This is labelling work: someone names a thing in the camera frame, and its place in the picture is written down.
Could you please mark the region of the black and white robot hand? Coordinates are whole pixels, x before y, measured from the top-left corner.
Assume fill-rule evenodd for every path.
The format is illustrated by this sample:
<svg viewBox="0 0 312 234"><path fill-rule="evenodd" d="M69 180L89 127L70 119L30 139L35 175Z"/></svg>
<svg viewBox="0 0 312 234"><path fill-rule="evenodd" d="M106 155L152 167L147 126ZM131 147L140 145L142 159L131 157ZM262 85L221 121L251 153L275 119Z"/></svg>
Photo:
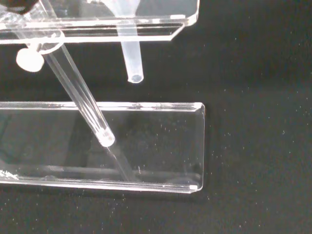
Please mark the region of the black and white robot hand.
<svg viewBox="0 0 312 234"><path fill-rule="evenodd" d="M28 13L39 0L0 0L0 10L19 15Z"/></svg>

